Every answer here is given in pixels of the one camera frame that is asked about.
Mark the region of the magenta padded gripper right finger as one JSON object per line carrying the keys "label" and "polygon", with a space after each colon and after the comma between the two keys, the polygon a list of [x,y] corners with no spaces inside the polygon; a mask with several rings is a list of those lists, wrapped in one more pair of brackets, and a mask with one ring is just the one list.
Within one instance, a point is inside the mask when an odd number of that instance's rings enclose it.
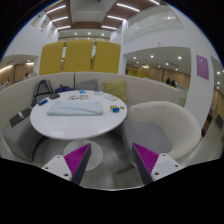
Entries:
{"label": "magenta padded gripper right finger", "polygon": [[182,169],[168,154],[157,154],[137,143],[132,144],[132,154],[144,185]]}

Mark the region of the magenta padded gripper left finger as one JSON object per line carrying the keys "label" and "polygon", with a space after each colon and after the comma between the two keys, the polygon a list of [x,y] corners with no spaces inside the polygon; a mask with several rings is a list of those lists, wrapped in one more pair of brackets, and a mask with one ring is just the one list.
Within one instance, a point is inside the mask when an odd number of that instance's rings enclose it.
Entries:
{"label": "magenta padded gripper left finger", "polygon": [[42,169],[79,185],[91,153],[91,144],[88,143],[65,156],[56,155]]}

